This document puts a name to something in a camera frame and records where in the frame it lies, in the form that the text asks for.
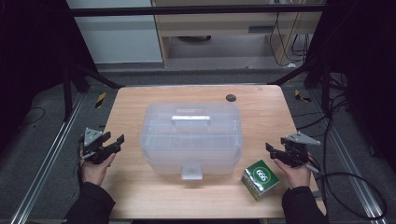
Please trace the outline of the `black metal stand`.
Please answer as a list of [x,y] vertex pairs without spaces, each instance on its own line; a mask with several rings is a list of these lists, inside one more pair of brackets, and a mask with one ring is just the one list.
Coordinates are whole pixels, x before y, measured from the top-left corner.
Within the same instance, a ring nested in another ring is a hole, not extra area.
[[275,81],[269,82],[269,85],[281,86],[302,73],[307,73],[307,76],[304,80],[304,86],[306,88],[314,88],[319,83],[321,84],[321,108],[326,114],[329,114],[331,110],[331,67],[328,63],[322,60],[306,60],[303,65],[295,68],[285,76]]
[[73,64],[66,66],[62,71],[64,87],[64,121],[69,120],[73,112],[72,86],[75,86],[78,92],[88,92],[90,89],[90,85],[85,76],[92,77],[112,89],[123,88],[123,85],[117,84],[83,65]]

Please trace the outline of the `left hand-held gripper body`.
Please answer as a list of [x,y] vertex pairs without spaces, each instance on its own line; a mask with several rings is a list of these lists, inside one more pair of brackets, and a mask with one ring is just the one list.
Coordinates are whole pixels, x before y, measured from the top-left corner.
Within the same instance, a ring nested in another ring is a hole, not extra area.
[[79,139],[79,149],[82,151],[82,159],[94,164],[100,164],[106,160],[110,153],[98,139],[103,134],[91,128],[86,128],[84,134]]

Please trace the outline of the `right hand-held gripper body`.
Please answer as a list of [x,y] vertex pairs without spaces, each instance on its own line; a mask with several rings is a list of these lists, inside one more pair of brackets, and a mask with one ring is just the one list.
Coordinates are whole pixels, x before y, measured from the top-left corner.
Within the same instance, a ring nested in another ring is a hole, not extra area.
[[285,154],[280,160],[290,167],[297,167],[308,163],[308,145],[321,145],[319,140],[301,132],[281,137],[280,142],[285,148]]

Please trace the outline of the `clear plastic storage box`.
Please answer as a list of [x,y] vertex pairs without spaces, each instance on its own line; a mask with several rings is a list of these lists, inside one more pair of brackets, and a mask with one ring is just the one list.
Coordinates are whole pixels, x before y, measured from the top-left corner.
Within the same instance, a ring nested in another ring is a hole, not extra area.
[[239,107],[232,103],[151,104],[139,145],[156,174],[179,174],[183,180],[229,175],[242,157]]

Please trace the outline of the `green cardboard box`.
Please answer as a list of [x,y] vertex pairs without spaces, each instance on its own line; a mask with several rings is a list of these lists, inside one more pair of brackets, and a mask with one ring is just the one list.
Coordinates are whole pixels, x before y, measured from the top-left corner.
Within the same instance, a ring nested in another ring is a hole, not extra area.
[[264,161],[257,161],[246,168],[241,181],[256,201],[279,183],[278,177]]

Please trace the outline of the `light wooden desk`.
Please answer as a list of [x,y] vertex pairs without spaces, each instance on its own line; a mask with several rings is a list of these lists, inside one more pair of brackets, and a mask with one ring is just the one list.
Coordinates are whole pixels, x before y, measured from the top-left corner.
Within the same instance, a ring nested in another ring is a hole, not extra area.
[[[320,4],[325,0],[150,0],[155,7]],[[318,26],[319,12],[231,13],[157,15],[157,33],[163,61],[168,62],[170,43],[178,36],[264,34],[278,63],[297,35],[312,35]]]

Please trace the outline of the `person's left hand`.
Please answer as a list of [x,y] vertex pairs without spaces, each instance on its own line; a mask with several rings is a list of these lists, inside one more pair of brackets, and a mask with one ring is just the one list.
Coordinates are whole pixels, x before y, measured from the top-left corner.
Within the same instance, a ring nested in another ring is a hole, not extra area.
[[85,160],[79,162],[80,176],[83,183],[89,182],[96,186],[101,186],[106,170],[116,158],[116,153],[112,153],[106,160],[100,164],[93,164]]

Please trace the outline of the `aluminium floor rail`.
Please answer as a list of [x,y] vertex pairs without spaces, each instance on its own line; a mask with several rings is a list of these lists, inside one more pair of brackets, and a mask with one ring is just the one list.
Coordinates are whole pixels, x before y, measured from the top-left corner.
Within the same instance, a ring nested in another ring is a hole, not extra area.
[[[329,192],[329,194],[349,213],[356,217],[370,221],[371,224],[388,224],[386,220],[386,214],[388,212],[388,204],[382,197],[382,194],[378,189],[372,185],[371,182],[364,179],[361,176],[361,172],[358,169],[355,162],[351,159],[350,154],[347,152],[346,146],[342,141],[337,130],[332,126],[332,110],[329,114],[326,114],[321,108],[321,98],[318,93],[310,91],[312,100],[318,109],[318,112],[324,117],[323,123],[325,126],[325,134],[323,134],[323,173],[324,173],[324,184],[321,187]],[[344,171],[328,172],[326,166],[326,154],[328,143],[331,143],[332,149],[337,153],[340,160],[340,164],[343,166]],[[333,191],[329,178],[331,176],[346,176],[353,187],[356,196],[361,203],[363,214],[354,211],[348,207],[339,196]]]
[[57,135],[55,136],[45,159],[41,163],[30,188],[23,197],[23,200],[9,221],[9,224],[25,224],[26,220],[28,219],[35,202],[48,179],[50,171],[64,145],[64,141],[76,120],[84,98],[84,93],[77,94],[75,102],[72,104],[72,112],[69,118],[62,123],[62,126],[57,132]]

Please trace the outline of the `person's right hand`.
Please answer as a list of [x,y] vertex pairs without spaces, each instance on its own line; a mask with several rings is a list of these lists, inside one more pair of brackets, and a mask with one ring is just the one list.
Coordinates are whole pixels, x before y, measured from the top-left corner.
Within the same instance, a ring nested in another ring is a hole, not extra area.
[[291,189],[310,186],[311,172],[305,165],[292,168],[279,159],[274,163],[284,172]]

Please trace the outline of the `black yellow striped tape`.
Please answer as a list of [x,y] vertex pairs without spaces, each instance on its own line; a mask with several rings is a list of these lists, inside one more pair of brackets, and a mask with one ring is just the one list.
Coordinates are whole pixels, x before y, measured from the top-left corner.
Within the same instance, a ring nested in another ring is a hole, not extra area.
[[309,97],[303,97],[299,90],[294,90],[294,97],[295,99],[300,100],[302,102],[306,102],[306,103],[312,102]]
[[103,103],[103,101],[105,100],[105,98],[106,98],[106,92],[101,92],[101,93],[99,94],[98,98],[97,98],[97,101],[96,101],[94,107],[95,107],[95,108],[100,108],[101,105],[102,105],[102,103]]

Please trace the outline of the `black horizontal frame bar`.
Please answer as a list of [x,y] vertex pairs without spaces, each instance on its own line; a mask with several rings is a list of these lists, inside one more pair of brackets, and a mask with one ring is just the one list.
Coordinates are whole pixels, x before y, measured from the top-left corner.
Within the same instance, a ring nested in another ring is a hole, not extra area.
[[227,13],[277,13],[277,12],[318,12],[326,9],[322,4],[302,5],[229,5],[229,6],[185,6],[185,7],[117,7],[117,8],[77,8],[69,9],[73,17],[100,16],[146,16],[146,15],[190,15]]

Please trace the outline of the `black curtain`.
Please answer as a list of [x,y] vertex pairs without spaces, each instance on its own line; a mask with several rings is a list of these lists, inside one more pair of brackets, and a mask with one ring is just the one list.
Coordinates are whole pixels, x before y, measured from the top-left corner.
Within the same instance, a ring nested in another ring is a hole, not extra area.
[[396,0],[327,0],[308,51],[347,78],[363,130],[396,173]]
[[95,63],[66,0],[0,0],[0,153],[16,133],[40,92],[63,82],[49,33],[67,46],[77,64],[94,71]]

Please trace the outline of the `white cabinet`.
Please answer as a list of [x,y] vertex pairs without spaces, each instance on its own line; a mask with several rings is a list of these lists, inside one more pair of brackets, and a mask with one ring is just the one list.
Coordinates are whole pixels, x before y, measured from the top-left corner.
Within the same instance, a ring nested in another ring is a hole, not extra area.
[[[66,0],[71,9],[150,7],[150,0]],[[95,63],[161,63],[153,16],[77,17]]]

